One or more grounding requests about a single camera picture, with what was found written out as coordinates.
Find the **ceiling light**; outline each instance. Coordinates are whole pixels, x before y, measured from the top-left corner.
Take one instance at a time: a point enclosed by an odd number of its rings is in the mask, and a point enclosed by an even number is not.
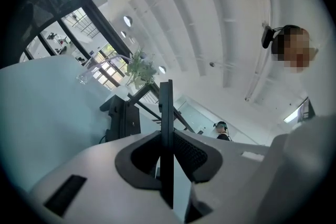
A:
[[[284,122],[289,123],[294,120],[298,116],[300,107],[298,107],[292,114],[290,114],[287,118],[284,119]]]
[[[128,27],[131,27],[132,25],[132,18],[129,16],[124,16],[124,21]]]
[[[160,66],[159,70],[163,73],[166,74],[166,68],[164,66]]]

